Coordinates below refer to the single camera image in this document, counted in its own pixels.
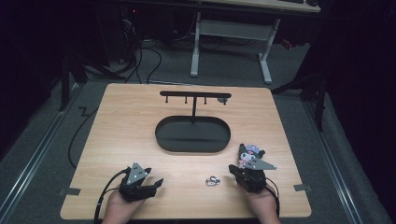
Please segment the black tape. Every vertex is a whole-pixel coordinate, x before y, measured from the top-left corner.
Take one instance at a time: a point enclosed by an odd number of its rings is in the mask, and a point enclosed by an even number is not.
[[[311,186],[310,186],[310,185],[305,185],[305,184],[294,185],[294,189],[295,189],[296,191],[301,191],[301,190],[304,190],[305,192],[312,191]]]
[[[59,195],[64,196],[64,195],[76,195],[78,196],[79,193],[81,192],[81,189],[73,189],[73,188],[68,188],[68,189],[64,189],[61,188],[61,190],[59,190]]]

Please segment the gray carpet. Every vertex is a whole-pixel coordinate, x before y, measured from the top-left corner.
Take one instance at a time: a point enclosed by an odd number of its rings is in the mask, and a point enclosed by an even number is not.
[[[268,58],[274,83],[268,86],[263,83],[260,65],[255,54],[230,52],[221,48],[204,49],[200,61],[200,74],[196,78],[191,78],[189,75],[191,46],[177,46],[169,49],[157,45],[152,49],[161,53],[162,62],[150,77],[151,85],[157,83],[155,81],[164,81],[273,89],[293,79],[308,47],[286,50],[282,46],[274,45]],[[138,70],[142,82],[146,82],[146,77],[157,65],[159,59],[160,57],[155,52],[148,49],[143,50],[142,63]],[[114,64],[112,68],[117,69],[118,66]],[[114,82],[114,80],[101,76],[90,76],[89,82],[82,87],[65,114],[59,130],[53,136],[44,160],[35,172],[8,223],[92,223],[91,220],[62,220],[59,214],[64,196],[59,195],[59,191],[61,188],[67,188],[73,177],[74,169],[67,159],[67,150],[78,126],[85,119],[81,116],[82,109],[80,107],[86,107],[86,113],[91,113],[99,106],[105,87],[110,82]],[[136,75],[132,76],[130,83],[138,83]],[[298,91],[288,91],[276,95],[275,99],[303,183],[312,189],[307,192],[312,215],[307,218],[282,218],[281,222],[349,223],[324,160],[322,144],[318,139],[315,127],[311,124],[312,118],[306,113],[306,107],[300,101],[297,93]],[[5,200],[12,190],[46,130],[58,115],[60,105],[60,84],[58,84],[53,89],[51,98],[32,116],[19,141],[0,163],[1,201]],[[82,126],[71,147],[74,163],[78,163],[93,120],[94,116]],[[361,170],[359,162],[354,157],[328,98],[323,125],[323,134],[360,211],[361,221],[363,223],[391,223],[384,208],[378,202],[370,182]],[[248,221],[255,223],[256,220],[217,220],[218,223],[246,223]],[[215,220],[182,220],[179,223],[215,223]]]

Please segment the black oval tray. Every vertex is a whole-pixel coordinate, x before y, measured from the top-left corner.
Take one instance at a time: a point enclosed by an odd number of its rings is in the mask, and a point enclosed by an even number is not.
[[[231,131],[228,124],[214,117],[171,116],[156,129],[158,145],[171,152],[219,152],[227,147]]]

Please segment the dark background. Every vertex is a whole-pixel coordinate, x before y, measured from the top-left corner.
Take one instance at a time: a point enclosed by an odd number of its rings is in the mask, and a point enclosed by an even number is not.
[[[392,208],[396,199],[395,1],[326,3],[321,3],[322,13],[350,16],[341,25],[344,27],[341,34],[329,29],[318,34],[322,44],[335,43],[339,49],[331,58],[326,57],[329,49],[309,50],[309,62],[304,61],[304,72],[297,78],[321,71],[323,59],[331,60],[327,92],[364,172],[395,221]],[[50,90],[62,73],[67,49],[103,65],[124,57],[125,42],[121,35],[103,29],[117,24],[113,21],[117,10],[96,7],[73,1],[0,3],[1,158],[32,114],[50,97]],[[111,16],[97,14],[103,13],[104,8],[108,8]],[[147,32],[164,43],[171,43],[172,29],[189,27],[183,19],[189,18],[190,12],[157,10],[155,13],[161,17],[147,20]],[[312,35],[307,34],[312,31],[306,28],[308,24],[299,22],[299,27],[307,30],[301,33],[301,29],[290,29],[295,27],[291,22],[282,23],[277,40],[286,38],[294,44],[312,41]],[[114,38],[119,39],[118,44],[109,41]]]

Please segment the hand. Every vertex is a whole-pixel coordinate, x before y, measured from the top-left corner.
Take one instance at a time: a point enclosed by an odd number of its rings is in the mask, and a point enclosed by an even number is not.
[[[131,220],[134,212],[143,204],[145,200],[128,203],[119,191],[115,189],[107,200],[105,218],[102,224],[125,224]]]
[[[247,197],[248,205],[253,213],[257,216],[261,224],[278,224],[280,223],[276,213],[276,201],[268,189],[260,193],[247,192],[242,186],[238,185],[244,195]]]

